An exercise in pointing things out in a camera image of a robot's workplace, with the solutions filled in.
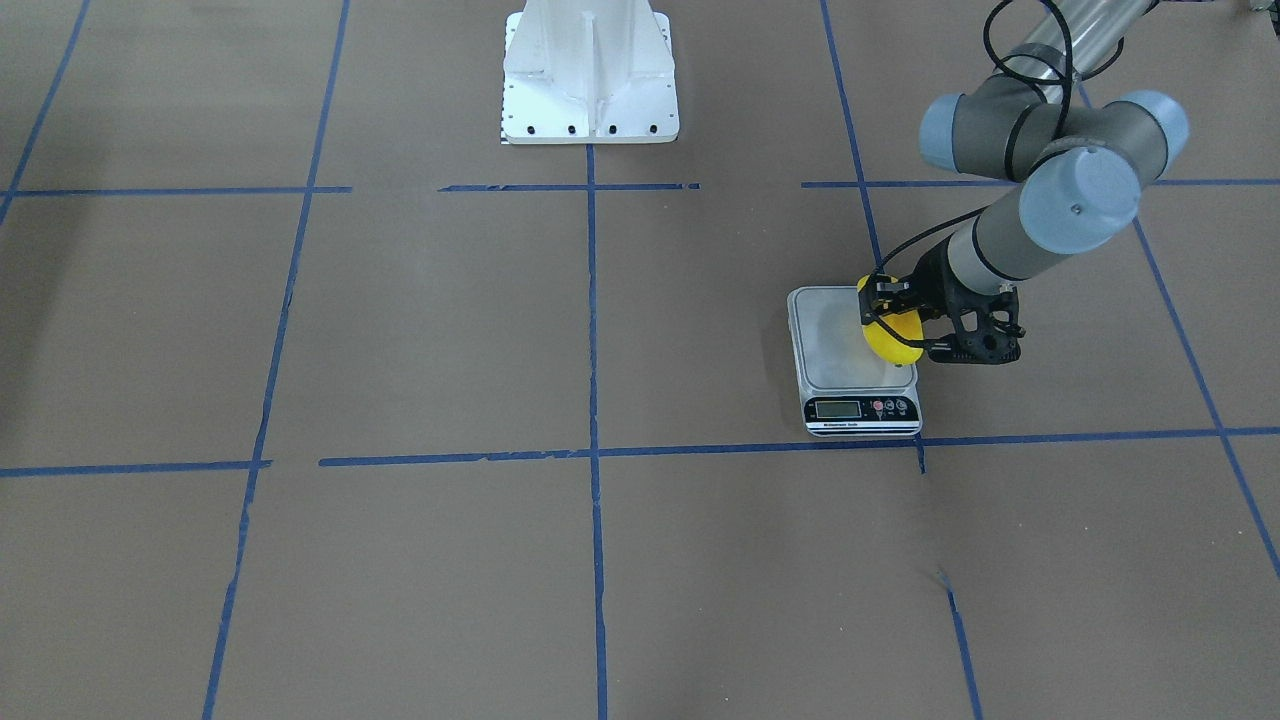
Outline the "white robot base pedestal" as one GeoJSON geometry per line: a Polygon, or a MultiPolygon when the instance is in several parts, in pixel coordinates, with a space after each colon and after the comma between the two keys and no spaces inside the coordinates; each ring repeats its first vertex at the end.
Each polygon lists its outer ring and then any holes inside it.
{"type": "Polygon", "coordinates": [[[527,1],[506,18],[500,141],[669,143],[672,28],[648,1],[527,1]]]}

